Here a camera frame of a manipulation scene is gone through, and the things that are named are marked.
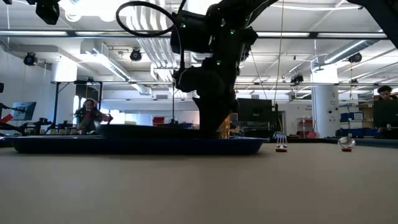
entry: computer monitor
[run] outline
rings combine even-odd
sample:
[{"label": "computer monitor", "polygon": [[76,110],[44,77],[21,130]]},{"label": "computer monitor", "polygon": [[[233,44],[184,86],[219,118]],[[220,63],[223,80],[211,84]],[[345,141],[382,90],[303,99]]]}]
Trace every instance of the computer monitor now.
[{"label": "computer monitor", "polygon": [[238,98],[238,121],[243,122],[268,122],[275,121],[272,112],[272,100]]},{"label": "computer monitor", "polygon": [[378,128],[385,128],[387,124],[398,126],[398,100],[379,100],[374,102],[373,122]]},{"label": "computer monitor", "polygon": [[19,109],[13,110],[13,121],[31,121],[35,111],[36,102],[14,103],[12,104],[12,107]]}]

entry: beige tabletop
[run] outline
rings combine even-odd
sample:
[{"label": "beige tabletop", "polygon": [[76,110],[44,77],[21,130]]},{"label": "beige tabletop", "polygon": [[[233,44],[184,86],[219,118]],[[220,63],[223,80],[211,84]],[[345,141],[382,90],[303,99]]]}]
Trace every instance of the beige tabletop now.
[{"label": "beige tabletop", "polygon": [[255,156],[0,149],[1,224],[396,224],[398,149],[265,144]]}]

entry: security camera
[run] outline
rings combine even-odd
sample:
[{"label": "security camera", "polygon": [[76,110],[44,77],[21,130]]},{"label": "security camera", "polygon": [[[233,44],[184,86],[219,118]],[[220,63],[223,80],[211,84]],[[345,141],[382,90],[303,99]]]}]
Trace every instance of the security camera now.
[{"label": "security camera", "polygon": [[140,48],[138,48],[138,47],[133,48],[131,55],[130,55],[130,59],[133,62],[139,62],[142,59]]},{"label": "security camera", "polygon": [[37,57],[36,53],[34,52],[28,52],[25,59],[24,59],[24,64],[27,66],[35,66],[37,65]]}]

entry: cable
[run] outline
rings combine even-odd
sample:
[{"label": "cable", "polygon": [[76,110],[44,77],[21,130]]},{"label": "cable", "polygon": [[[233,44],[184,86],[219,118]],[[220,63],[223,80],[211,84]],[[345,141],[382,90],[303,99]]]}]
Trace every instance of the cable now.
[{"label": "cable", "polygon": [[[182,8],[184,7],[184,4],[185,4],[186,1],[187,0],[183,0],[181,2],[181,5],[180,5],[180,8],[178,9],[178,11],[182,10]],[[166,30],[162,30],[162,31],[154,32],[154,33],[148,33],[148,34],[143,34],[143,33],[131,30],[131,29],[129,29],[127,26],[125,26],[122,23],[120,15],[119,15],[120,12],[124,8],[129,7],[129,6],[146,6],[146,7],[155,9],[155,10],[163,13],[166,17],[168,17],[172,21],[172,23],[173,23],[173,25],[175,27],[175,30],[177,31],[178,41],[179,41],[179,44],[180,44],[180,55],[181,55],[180,69],[181,70],[184,69],[185,68],[184,50],[183,50],[182,43],[181,43],[180,30],[179,30],[179,28],[177,26],[177,22],[175,21],[174,17],[169,12],[167,12],[164,8],[162,8],[160,6],[157,6],[155,4],[149,3],[149,2],[131,1],[131,2],[126,2],[126,3],[122,4],[121,6],[119,6],[118,10],[116,10],[116,22],[118,22],[119,26],[122,27],[122,29],[124,29],[126,32],[128,32],[128,33],[130,33],[132,35],[138,36],[138,37],[146,37],[146,38],[148,38],[148,37],[149,38],[158,37],[160,35],[163,35],[163,34],[166,34],[166,33],[170,32],[173,29],[173,26],[167,28]]]},{"label": "cable", "polygon": [[279,81],[279,68],[280,68],[280,53],[282,51],[282,34],[284,30],[284,5],[285,5],[285,0],[282,0],[282,19],[280,22],[280,42],[279,42],[279,56],[278,56],[278,72],[276,76],[276,85],[275,85],[275,96],[274,96],[274,103],[276,104],[276,93],[278,90],[278,81]]},{"label": "cable", "polygon": [[[349,79],[350,79],[350,82],[351,82],[353,80],[353,64],[350,63],[350,65],[351,65],[351,72],[349,74]],[[349,87],[349,100],[348,100],[348,107],[347,107],[347,110],[348,110],[348,137],[350,137],[350,135],[351,135],[351,121],[350,121],[350,118],[349,118],[349,108],[351,106],[351,98],[352,97],[353,97],[353,87],[350,86]]]},{"label": "cable", "polygon": [[262,88],[262,90],[263,90],[263,92],[264,92],[264,96],[266,96],[266,99],[268,100],[268,97],[267,97],[267,94],[266,94],[266,90],[264,89],[264,85],[262,84],[262,80],[261,80],[261,76],[260,76],[259,70],[257,69],[256,60],[254,59],[253,52],[252,52],[251,50],[250,50],[250,52],[251,52],[251,57],[253,58],[254,66],[255,66],[256,71],[257,71],[257,76],[258,76],[259,79],[260,79],[261,88]]}]

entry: white pillar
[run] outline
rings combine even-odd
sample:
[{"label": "white pillar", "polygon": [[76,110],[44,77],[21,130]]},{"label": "white pillar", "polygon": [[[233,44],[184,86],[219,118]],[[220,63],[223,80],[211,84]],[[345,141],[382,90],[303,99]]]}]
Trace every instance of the white pillar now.
[{"label": "white pillar", "polygon": [[[77,64],[69,59],[62,60],[59,63],[54,63],[51,67],[52,82],[73,82],[77,79]],[[76,95],[76,86],[74,84],[60,85],[62,91],[58,95],[58,108],[57,108],[57,124],[63,121],[72,123],[73,121],[73,99]],[[52,86],[51,101],[55,103],[55,84]],[[53,118],[54,105],[50,110],[51,119]]]},{"label": "white pillar", "polygon": [[[337,66],[325,65],[312,69],[312,82],[338,83]],[[312,87],[312,119],[317,138],[334,137],[340,129],[337,86]]]},{"label": "white pillar", "polygon": [[312,114],[318,138],[333,137],[340,129],[337,86],[312,88]]}]

